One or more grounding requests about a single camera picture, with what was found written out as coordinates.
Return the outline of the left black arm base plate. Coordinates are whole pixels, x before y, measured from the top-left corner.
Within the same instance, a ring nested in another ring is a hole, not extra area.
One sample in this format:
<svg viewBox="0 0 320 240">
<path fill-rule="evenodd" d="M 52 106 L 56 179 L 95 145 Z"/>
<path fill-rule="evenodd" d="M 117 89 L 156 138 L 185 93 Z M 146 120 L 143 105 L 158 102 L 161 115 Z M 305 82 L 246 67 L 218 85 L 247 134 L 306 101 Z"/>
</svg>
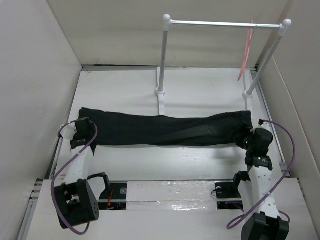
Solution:
<svg viewBox="0 0 320 240">
<path fill-rule="evenodd" d="M 111 190 L 104 191 L 99 199 L 98 206 L 101 211 L 120 211 L 127 209 L 128 183 L 126 181 L 112 181 Z"/>
</svg>

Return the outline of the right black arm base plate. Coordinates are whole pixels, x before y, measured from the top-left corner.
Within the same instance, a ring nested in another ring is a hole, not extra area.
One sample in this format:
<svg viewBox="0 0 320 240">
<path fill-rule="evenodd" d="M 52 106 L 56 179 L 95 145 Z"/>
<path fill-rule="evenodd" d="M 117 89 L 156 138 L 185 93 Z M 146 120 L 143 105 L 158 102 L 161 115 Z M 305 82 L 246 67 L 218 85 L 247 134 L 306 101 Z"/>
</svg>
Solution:
<svg viewBox="0 0 320 240">
<path fill-rule="evenodd" d="M 243 210 L 240 193 L 232 182 L 216 182 L 212 195 L 216 197 L 218 210 Z"/>
</svg>

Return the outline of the black trousers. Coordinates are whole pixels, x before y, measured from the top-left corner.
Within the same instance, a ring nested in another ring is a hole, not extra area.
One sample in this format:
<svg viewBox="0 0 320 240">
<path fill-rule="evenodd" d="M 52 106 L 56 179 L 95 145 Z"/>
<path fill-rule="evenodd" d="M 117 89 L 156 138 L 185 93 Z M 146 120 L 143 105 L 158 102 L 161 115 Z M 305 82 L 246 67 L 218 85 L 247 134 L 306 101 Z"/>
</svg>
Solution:
<svg viewBox="0 0 320 240">
<path fill-rule="evenodd" d="M 101 146 L 207 147 L 235 143 L 253 128 L 250 111 L 220 113 L 209 117 L 174 118 L 143 116 L 81 108 L 98 130 Z"/>
</svg>

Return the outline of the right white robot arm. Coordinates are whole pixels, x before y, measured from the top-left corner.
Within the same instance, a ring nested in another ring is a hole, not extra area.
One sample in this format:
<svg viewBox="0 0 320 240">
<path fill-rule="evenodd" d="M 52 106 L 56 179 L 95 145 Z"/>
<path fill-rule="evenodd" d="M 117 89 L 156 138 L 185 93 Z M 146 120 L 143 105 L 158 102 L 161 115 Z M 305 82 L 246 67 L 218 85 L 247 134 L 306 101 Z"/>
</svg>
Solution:
<svg viewBox="0 0 320 240">
<path fill-rule="evenodd" d="M 236 145 L 246 150 L 246 171 L 234 175 L 232 193 L 241 197 L 243 215 L 231 220 L 226 228 L 231 230 L 243 223 L 242 240 L 285 240 L 290 231 L 290 220 L 283 220 L 273 192 L 285 175 L 272 183 L 273 164 L 268 155 L 274 136 L 269 120 L 259 120 L 258 127 L 240 133 Z"/>
</svg>

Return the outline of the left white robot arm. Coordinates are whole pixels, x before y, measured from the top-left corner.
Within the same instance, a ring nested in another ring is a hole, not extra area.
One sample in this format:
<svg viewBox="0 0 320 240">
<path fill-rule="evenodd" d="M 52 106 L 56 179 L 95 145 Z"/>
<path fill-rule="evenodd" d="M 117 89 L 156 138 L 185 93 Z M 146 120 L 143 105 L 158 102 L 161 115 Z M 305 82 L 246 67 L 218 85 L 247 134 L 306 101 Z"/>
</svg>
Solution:
<svg viewBox="0 0 320 240">
<path fill-rule="evenodd" d="M 60 226 L 78 236 L 99 219 L 99 198 L 114 193 L 105 172 L 89 174 L 95 156 L 98 127 L 88 117 L 63 125 L 58 137 L 68 140 L 71 159 L 52 177 L 50 191 Z"/>
</svg>

